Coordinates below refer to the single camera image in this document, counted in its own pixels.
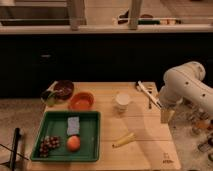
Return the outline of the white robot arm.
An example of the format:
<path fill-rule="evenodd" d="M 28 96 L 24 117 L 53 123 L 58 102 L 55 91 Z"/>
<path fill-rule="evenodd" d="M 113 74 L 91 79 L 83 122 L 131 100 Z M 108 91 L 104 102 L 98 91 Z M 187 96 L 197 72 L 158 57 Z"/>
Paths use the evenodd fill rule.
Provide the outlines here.
<path fill-rule="evenodd" d="M 213 115 L 213 88 L 202 82 L 205 75 L 204 66 L 196 61 L 170 68 L 164 73 L 164 86 L 158 94 L 162 123 L 169 121 L 174 107 L 183 98 Z"/>

